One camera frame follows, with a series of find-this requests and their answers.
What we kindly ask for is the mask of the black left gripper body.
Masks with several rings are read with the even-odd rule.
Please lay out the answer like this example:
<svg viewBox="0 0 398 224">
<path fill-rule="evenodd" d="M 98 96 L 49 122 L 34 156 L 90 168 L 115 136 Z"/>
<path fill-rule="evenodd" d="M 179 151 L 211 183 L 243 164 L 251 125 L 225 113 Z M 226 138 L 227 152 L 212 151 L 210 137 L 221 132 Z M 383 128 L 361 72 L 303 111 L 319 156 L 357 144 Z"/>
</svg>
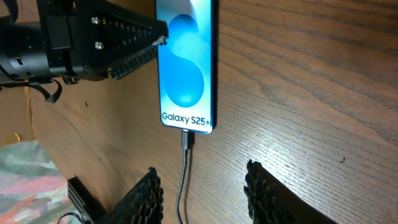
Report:
<svg viewBox="0 0 398 224">
<path fill-rule="evenodd" d="M 78 82 L 70 56 L 73 42 L 69 18 L 74 10 L 73 1 L 37 0 L 37 8 L 50 72 L 62 77 L 65 83 Z"/>
</svg>

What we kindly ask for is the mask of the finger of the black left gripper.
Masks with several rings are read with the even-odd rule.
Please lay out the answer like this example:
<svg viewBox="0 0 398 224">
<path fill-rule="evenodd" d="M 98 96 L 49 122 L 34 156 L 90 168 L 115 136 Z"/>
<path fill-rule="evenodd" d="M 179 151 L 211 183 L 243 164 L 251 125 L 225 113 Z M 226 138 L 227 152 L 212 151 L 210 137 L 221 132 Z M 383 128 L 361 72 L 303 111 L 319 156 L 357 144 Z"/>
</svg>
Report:
<svg viewBox="0 0 398 224">
<path fill-rule="evenodd" d="M 82 80 L 120 80 L 157 58 L 166 44 L 165 21 L 109 1 L 74 1 L 73 70 Z"/>
</svg>

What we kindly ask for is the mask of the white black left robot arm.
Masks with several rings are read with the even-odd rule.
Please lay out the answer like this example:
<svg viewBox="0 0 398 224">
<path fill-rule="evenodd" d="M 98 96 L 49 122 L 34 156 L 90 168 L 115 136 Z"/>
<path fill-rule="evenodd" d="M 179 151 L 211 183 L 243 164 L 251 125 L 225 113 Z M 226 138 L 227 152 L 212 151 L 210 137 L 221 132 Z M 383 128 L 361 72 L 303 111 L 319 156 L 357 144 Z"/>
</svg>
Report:
<svg viewBox="0 0 398 224">
<path fill-rule="evenodd" d="M 1 86 L 36 89 L 49 103 L 63 85 L 124 78 L 155 59 L 169 36 L 166 22 L 105 0 L 37 0 L 37 22 L 18 22 L 17 3 L 5 5 Z"/>
</svg>

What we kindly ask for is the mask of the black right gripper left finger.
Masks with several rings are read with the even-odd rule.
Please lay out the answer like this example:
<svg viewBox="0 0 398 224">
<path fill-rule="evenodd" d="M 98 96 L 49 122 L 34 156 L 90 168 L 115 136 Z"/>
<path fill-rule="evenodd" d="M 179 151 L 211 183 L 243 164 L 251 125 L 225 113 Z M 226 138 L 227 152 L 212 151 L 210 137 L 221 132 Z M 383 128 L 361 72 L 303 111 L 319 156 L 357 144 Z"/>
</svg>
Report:
<svg viewBox="0 0 398 224">
<path fill-rule="evenodd" d="M 154 167 L 95 224 L 161 224 L 164 190 Z"/>
</svg>

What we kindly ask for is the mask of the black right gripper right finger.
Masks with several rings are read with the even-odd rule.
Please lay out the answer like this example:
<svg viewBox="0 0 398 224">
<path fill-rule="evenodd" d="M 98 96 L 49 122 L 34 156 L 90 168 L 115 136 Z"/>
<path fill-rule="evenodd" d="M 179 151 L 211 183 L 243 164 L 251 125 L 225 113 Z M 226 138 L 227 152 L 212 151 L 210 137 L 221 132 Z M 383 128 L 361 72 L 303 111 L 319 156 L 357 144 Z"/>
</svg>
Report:
<svg viewBox="0 0 398 224">
<path fill-rule="evenodd" d="M 248 161 L 244 193 L 248 213 L 255 224 L 330 223 L 322 214 L 268 172 L 260 162 Z"/>
</svg>

